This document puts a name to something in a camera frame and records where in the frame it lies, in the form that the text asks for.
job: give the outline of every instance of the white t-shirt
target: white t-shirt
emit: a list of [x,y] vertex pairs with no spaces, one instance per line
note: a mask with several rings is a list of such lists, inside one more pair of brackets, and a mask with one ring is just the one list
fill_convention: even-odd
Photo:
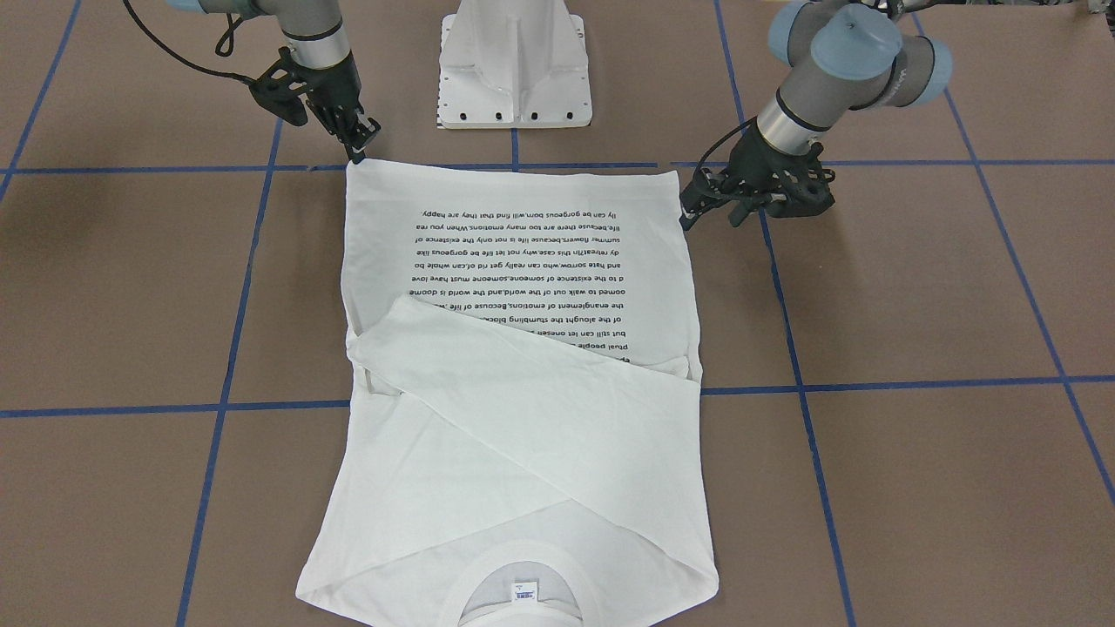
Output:
[[[353,232],[369,204],[353,202],[352,174],[350,312],[365,297],[349,288],[365,283],[347,280],[349,261],[375,241]],[[460,174],[476,176],[450,179]],[[524,187],[570,179],[506,176]],[[498,204],[506,176],[481,176],[489,189],[476,195]],[[661,208],[640,199],[639,211],[668,233],[677,196],[659,196]],[[669,263],[679,259],[675,276],[688,281],[688,257]],[[696,325],[686,287],[672,309],[692,309],[682,334]],[[406,295],[352,327],[348,445],[299,598],[376,627],[646,627],[716,594],[700,389],[686,376],[699,365],[677,367],[695,344],[659,372]]]

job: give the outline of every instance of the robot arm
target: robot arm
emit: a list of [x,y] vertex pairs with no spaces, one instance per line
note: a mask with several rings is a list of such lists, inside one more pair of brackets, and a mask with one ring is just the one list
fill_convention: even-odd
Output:
[[[287,37],[275,61],[248,83],[260,106],[302,126],[306,105],[359,163],[379,124],[360,105],[360,77],[337,0],[167,0],[181,10],[239,13],[244,20],[274,16]],[[306,96],[303,105],[301,96]]]
[[818,139],[847,110],[929,102],[951,75],[948,48],[903,36],[892,21],[902,13],[903,4],[893,1],[879,10],[849,0],[787,4],[775,18],[768,42],[794,69],[762,113],[737,129],[744,135],[727,167],[714,174],[698,165],[681,193],[681,226],[688,230],[701,214],[729,201],[739,203],[729,215],[733,226],[759,210],[772,218],[797,218],[832,206],[828,183],[835,176],[822,167]]

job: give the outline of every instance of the blue tape line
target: blue tape line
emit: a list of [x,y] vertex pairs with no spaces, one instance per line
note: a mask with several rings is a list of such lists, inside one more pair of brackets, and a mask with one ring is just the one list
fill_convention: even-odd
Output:
[[658,164],[649,161],[611,162],[611,163],[523,163],[522,170],[618,170],[618,168],[648,168],[658,167]]
[[166,165],[133,167],[20,167],[16,174],[196,174],[221,172],[266,172],[265,165]]
[[728,46],[728,31],[724,27],[724,10],[720,0],[714,0],[712,7],[716,9],[716,26],[720,29],[720,49],[724,50],[724,62],[727,66],[728,83],[731,85],[731,96],[736,99],[736,117],[743,124],[747,117],[744,115],[744,99],[739,94],[739,86],[736,85],[736,65],[731,61],[731,49]]
[[42,102],[47,98],[47,90],[50,89],[50,84],[55,80],[55,73],[58,71],[58,65],[62,60],[62,54],[66,52],[66,46],[69,44],[70,33],[74,32],[74,25],[77,23],[77,13],[81,9],[81,0],[74,1],[74,8],[70,10],[69,20],[66,21],[66,29],[62,30],[62,39],[58,42],[58,50],[55,51],[55,58],[50,61],[50,69],[47,70],[47,77],[42,79],[42,87],[39,88],[39,95],[35,98],[35,106],[31,107],[31,115],[27,117],[27,124],[23,125],[23,133],[19,136],[19,142],[16,144],[16,153],[11,155],[11,165],[8,166],[8,171],[3,175],[3,180],[0,181],[0,201],[3,201],[4,194],[8,193],[8,185],[11,184],[11,177],[16,173],[16,166],[19,165],[19,158],[23,156],[23,148],[27,147],[27,138],[31,136],[31,128],[35,126],[35,120],[39,117],[39,109],[42,108]]
[[[846,160],[826,161],[825,164],[832,166],[909,166],[909,165],[973,165],[971,160],[940,160],[940,158],[913,158],[913,160]],[[995,166],[1036,166],[1036,165],[1059,165],[1059,166],[1087,166],[1087,165],[1115,165],[1115,160],[1104,158],[1077,158],[1077,160],[1040,160],[1040,158],[1016,158],[1016,160],[981,160],[982,165]],[[675,167],[696,167],[696,161],[671,161]],[[429,163],[433,167],[446,167],[450,170],[512,170],[514,163]],[[520,163],[517,167],[522,170],[610,170],[610,168],[657,168],[658,163],[650,161],[632,162],[570,162],[570,163]],[[724,167],[727,162],[708,161],[705,165],[709,167]],[[275,172],[342,172],[348,166],[343,163],[331,163],[321,165],[277,165]],[[119,167],[16,167],[0,168],[2,175],[59,175],[59,174],[196,174],[196,173],[222,173],[222,172],[266,172],[266,165],[138,165]]]
[[1060,385],[1059,377],[1016,377],[997,379],[948,379],[879,383],[834,383],[806,385],[806,392],[871,392],[879,389],[950,389],[958,387],[1009,387],[1020,385]]
[[1115,383],[1115,375],[1068,377],[1069,383]]
[[518,172],[518,129],[511,129],[511,171]]
[[[236,310],[236,324],[232,330],[232,345],[229,348],[229,367],[221,388],[221,405],[229,403],[232,393],[232,378],[236,369],[236,355],[240,350],[240,338],[244,329],[244,318],[248,312],[248,298],[252,289],[252,267],[255,263],[255,250],[260,245],[260,232],[263,229],[263,218],[266,214],[268,199],[271,196],[271,182],[274,179],[275,160],[279,156],[279,142],[282,137],[282,120],[275,120],[274,136],[271,139],[271,156],[268,158],[268,173],[263,179],[263,191],[260,193],[260,205],[255,212],[255,228],[252,231],[252,245],[248,252],[248,267],[244,269],[244,283],[240,291],[240,307]],[[210,494],[213,490],[213,475],[216,471],[217,454],[221,451],[221,436],[224,432],[224,418],[227,411],[222,408],[216,414],[213,424],[213,441],[210,444],[209,461],[205,464],[205,480],[202,482],[201,500],[197,503],[197,520],[194,522],[194,534],[190,543],[190,559],[186,562],[186,575],[182,581],[182,599],[178,602],[177,627],[185,627],[186,612],[190,610],[190,595],[194,587],[194,575],[197,571],[197,556],[201,552],[202,534],[205,532],[205,517],[209,513]]]
[[1115,165],[1115,158],[982,158],[983,165]]
[[[670,165],[677,167],[697,167],[696,161],[671,161]],[[708,167],[724,167],[728,165],[726,161],[706,161]],[[972,165],[970,160],[933,160],[933,158],[908,158],[908,160],[849,160],[849,161],[826,161],[825,165],[838,166],[908,166],[908,165]]]
[[[1115,383],[1115,375],[1080,375],[1067,377],[1070,383]],[[958,387],[1007,387],[1029,385],[1060,385],[1059,377],[1014,377],[990,379],[942,379],[910,382],[807,384],[807,393],[873,392],[886,389],[948,389]],[[796,385],[753,385],[737,387],[706,387],[701,396],[743,396],[762,394],[794,394]],[[209,403],[194,405],[125,405],[117,407],[50,407],[42,409],[0,409],[0,418],[49,418],[69,416],[118,416],[139,414],[187,414],[220,412],[262,412],[283,409],[329,409],[349,406],[347,398],[329,401],[262,401],[248,403]]]
[[[747,118],[744,115],[743,99],[739,96],[739,87],[736,84],[736,71],[731,62],[731,50],[728,46],[728,35],[724,26],[724,13],[720,9],[720,0],[714,0],[716,7],[716,21],[720,28],[720,45],[724,48],[724,59],[727,64],[728,78],[731,84],[731,94],[736,99],[736,115],[743,124]],[[832,503],[828,500],[828,485],[825,481],[825,471],[821,464],[821,450],[817,446],[816,434],[813,430],[813,416],[809,412],[809,402],[805,392],[805,383],[802,378],[802,366],[797,358],[797,348],[794,345],[794,331],[789,324],[789,309],[786,307],[786,298],[782,289],[782,278],[778,274],[778,260],[774,251],[774,241],[770,239],[770,229],[767,224],[766,213],[759,212],[759,224],[763,226],[763,241],[766,243],[767,252],[770,257],[770,278],[774,281],[775,293],[778,297],[778,306],[782,308],[782,320],[786,330],[786,348],[789,351],[789,363],[794,369],[794,384],[797,390],[797,401],[802,408],[802,419],[805,424],[805,433],[809,442],[809,454],[813,457],[813,472],[816,475],[817,492],[821,495],[821,509],[825,517],[825,527],[828,530],[828,544],[832,548],[833,562],[836,567],[836,579],[840,582],[841,598],[844,601],[844,615],[849,627],[856,627],[855,610],[852,607],[852,592],[849,589],[847,576],[844,571],[844,558],[840,548],[840,538],[836,534],[836,521],[833,517]]]
[[336,401],[280,401],[263,403],[229,403],[230,412],[269,412],[280,409],[336,409],[349,406],[348,398]]
[[743,396],[747,394],[794,394],[797,386],[793,385],[755,385],[745,387],[706,387],[701,396]]
[[58,418],[70,416],[122,416],[142,414],[190,414],[216,412],[221,405],[137,405],[125,407],[59,407],[46,409],[3,409],[0,418]]
[[289,409],[331,409],[349,406],[347,398],[330,401],[264,401],[255,403],[202,403],[193,405],[124,405],[117,407],[47,407],[42,409],[0,409],[3,418],[65,418],[81,416],[135,416],[151,414],[207,414],[212,412],[265,412]]
[[[917,15],[913,15],[913,20],[914,25],[918,27],[918,33],[924,37],[925,31],[922,28],[921,20],[918,19]],[[1046,348],[1049,350],[1049,357],[1053,358],[1054,366],[1057,368],[1057,375],[1065,387],[1065,395],[1068,396],[1068,403],[1072,405],[1073,413],[1076,415],[1076,422],[1080,427],[1080,433],[1084,434],[1084,440],[1088,445],[1088,450],[1092,452],[1092,459],[1096,464],[1096,470],[1099,471],[1099,478],[1103,480],[1104,488],[1107,490],[1107,499],[1113,505],[1115,505],[1115,484],[1112,483],[1111,474],[1107,472],[1107,465],[1104,464],[1103,456],[1099,454],[1099,447],[1096,446],[1096,441],[1092,436],[1092,430],[1088,427],[1088,421],[1085,419],[1084,412],[1080,409],[1080,404],[1076,399],[1076,393],[1073,392],[1072,382],[1065,373],[1065,366],[1060,360],[1060,355],[1057,354],[1057,347],[1054,346],[1053,334],[1049,332],[1049,327],[1046,325],[1045,317],[1041,315],[1041,309],[1038,307],[1037,298],[1035,298],[1034,290],[1030,288],[1030,281],[1026,277],[1026,271],[1022,269],[1022,262],[1018,257],[1018,252],[1015,250],[1015,244],[1010,239],[1010,233],[1007,231],[1007,224],[1004,222],[1002,214],[999,212],[999,204],[995,200],[995,194],[991,193],[991,185],[988,184],[987,176],[983,174],[983,167],[980,165],[980,161],[976,157],[976,148],[972,146],[971,138],[968,135],[968,129],[964,127],[964,123],[960,118],[960,110],[957,108],[957,103],[952,98],[951,90],[944,90],[944,98],[948,100],[949,109],[952,112],[952,118],[956,119],[957,127],[960,129],[960,137],[964,142],[964,147],[968,148],[968,154],[971,156],[972,162],[975,162],[976,174],[979,175],[979,182],[983,187],[983,194],[987,196],[987,202],[991,206],[991,214],[995,216],[995,223],[999,228],[999,234],[1002,235],[1002,243],[1007,247],[1007,253],[1010,255],[1010,262],[1015,266],[1015,272],[1018,274],[1018,280],[1022,283],[1022,290],[1026,292],[1026,299],[1030,303],[1030,309],[1034,311],[1034,317],[1037,319],[1038,328],[1041,330],[1041,337],[1045,339]]]

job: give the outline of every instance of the black cable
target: black cable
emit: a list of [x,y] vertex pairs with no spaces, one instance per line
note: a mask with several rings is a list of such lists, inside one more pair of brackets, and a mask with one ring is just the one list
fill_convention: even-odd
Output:
[[[213,54],[219,57],[229,58],[232,56],[233,48],[236,47],[236,29],[240,28],[240,25],[244,23],[244,18],[237,17],[233,21],[232,13],[225,13],[224,17],[229,19],[229,28],[225,29],[221,39],[216,40],[216,48],[213,49]],[[229,45],[227,49],[223,49],[225,44]]]
[[164,52],[166,52],[167,55],[171,55],[172,57],[174,57],[174,59],[177,60],[178,62],[181,62],[182,65],[184,65],[184,66],[186,66],[186,67],[188,67],[191,69],[195,69],[195,70],[197,70],[197,71],[200,71],[202,74],[207,74],[210,76],[216,76],[219,78],[231,78],[233,80],[243,83],[244,85],[252,85],[253,83],[255,83],[254,79],[252,79],[252,78],[250,78],[248,76],[244,76],[242,74],[234,74],[234,73],[231,73],[231,71],[217,71],[215,69],[210,69],[210,68],[206,68],[206,67],[202,67],[202,66],[200,66],[200,65],[197,65],[197,64],[195,64],[195,62],[186,59],[182,55],[175,52],[174,50],[171,49],[169,46],[167,46],[166,44],[163,44],[163,41],[158,37],[155,37],[155,33],[152,32],[147,28],[147,26],[145,23],[143,23],[143,20],[139,19],[139,16],[136,15],[135,9],[132,8],[132,2],[129,0],[122,0],[122,1],[124,2],[124,8],[128,10],[128,15],[132,16],[132,20],[135,21],[136,26],[139,27],[139,30],[142,30],[144,32],[144,35],[147,36],[148,39],[151,39],[152,41],[154,41],[155,45],[157,45],[159,48],[162,48]]
[[717,200],[727,200],[727,201],[739,200],[736,196],[729,196],[727,194],[721,193],[718,190],[714,190],[712,186],[708,184],[708,179],[706,179],[705,175],[701,174],[701,171],[705,167],[705,162],[708,161],[708,157],[712,156],[712,153],[715,153],[717,148],[723,146],[724,143],[730,139],[733,135],[739,133],[744,128],[747,128],[747,126],[749,126],[753,122],[755,122],[754,117],[740,124],[739,126],[733,128],[731,131],[728,132],[727,135],[720,137],[715,144],[712,144],[712,147],[705,151],[705,154],[700,156],[700,161],[697,162],[697,167],[694,170],[694,184],[697,185],[697,190],[700,191],[702,195],[714,197]]

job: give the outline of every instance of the neckline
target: neckline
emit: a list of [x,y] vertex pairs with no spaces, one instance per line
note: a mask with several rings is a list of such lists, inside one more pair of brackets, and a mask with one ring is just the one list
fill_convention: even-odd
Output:
[[603,624],[597,586],[573,556],[547,542],[515,540],[492,548],[462,570],[445,595],[438,625],[458,625],[468,599],[484,579],[504,566],[520,561],[534,561],[550,567],[565,580],[581,610],[582,627]]
[[498,625],[501,621],[512,616],[536,616],[546,618],[549,619],[547,624],[553,627],[584,627],[583,617],[578,618],[568,611],[563,611],[556,605],[551,605],[546,601],[521,605],[512,602],[503,604],[495,611],[477,616],[462,625],[462,627],[488,627],[491,625]]

